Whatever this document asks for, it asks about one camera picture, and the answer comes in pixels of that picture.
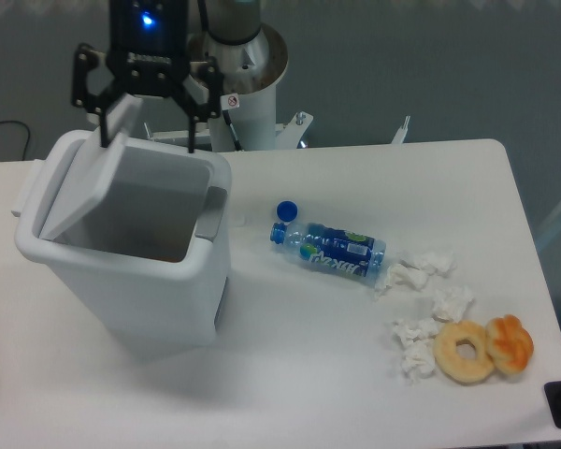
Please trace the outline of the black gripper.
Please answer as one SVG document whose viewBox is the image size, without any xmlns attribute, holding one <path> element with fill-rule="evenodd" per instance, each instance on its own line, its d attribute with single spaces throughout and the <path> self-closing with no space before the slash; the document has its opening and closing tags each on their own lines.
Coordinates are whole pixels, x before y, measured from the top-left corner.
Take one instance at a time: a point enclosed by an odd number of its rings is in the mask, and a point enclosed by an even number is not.
<svg viewBox="0 0 561 449">
<path fill-rule="evenodd" d="M 216 59 L 189 63 L 186 50 L 189 6 L 186 1 L 110 1 L 108 52 L 80 43 L 73 58 L 71 104 L 98 117 L 100 145 L 113 137 L 108 111 L 126 94 L 171 97 L 188 117 L 188 153 L 194 153 L 198 123 L 222 114 L 223 73 Z M 99 93 L 89 89 L 89 74 L 105 65 L 112 81 Z M 207 98 L 198 103 L 183 85 L 192 76 Z"/>
</svg>

